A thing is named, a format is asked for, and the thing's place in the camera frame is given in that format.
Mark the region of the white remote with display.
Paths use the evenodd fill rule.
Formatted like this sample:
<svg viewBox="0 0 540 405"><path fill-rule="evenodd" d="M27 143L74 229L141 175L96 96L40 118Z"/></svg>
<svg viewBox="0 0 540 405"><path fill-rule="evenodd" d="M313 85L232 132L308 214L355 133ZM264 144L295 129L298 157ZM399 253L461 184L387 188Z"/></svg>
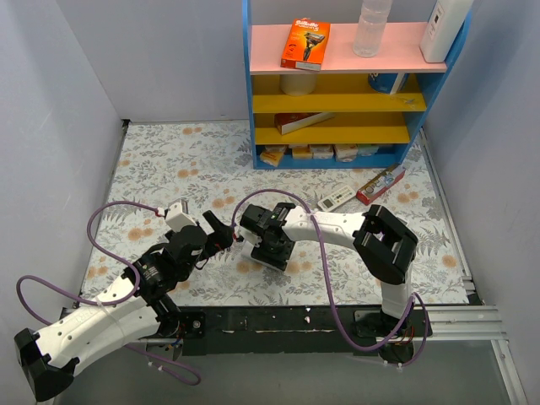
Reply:
<svg viewBox="0 0 540 405"><path fill-rule="evenodd" d="M261 247L255 247L251 244L245 244L241 250L241 256L253 262L258 262L263 266L284 272L288 266L292 249L285 248L278 253L271 253Z"/></svg>

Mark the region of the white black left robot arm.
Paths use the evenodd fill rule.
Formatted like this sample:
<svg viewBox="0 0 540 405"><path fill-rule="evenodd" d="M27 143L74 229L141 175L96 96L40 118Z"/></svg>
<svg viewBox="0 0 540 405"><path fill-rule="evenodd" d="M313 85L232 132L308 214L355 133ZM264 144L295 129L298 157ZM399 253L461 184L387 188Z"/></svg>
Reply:
<svg viewBox="0 0 540 405"><path fill-rule="evenodd" d="M192 220L171 225L164 242L148 248L89 302L38 331L15 335L18 362L36 401L57 396L88 365L139 338L186 334L189 322L169 292L235 240L232 227L212 212L203 217L211 233Z"/></svg>

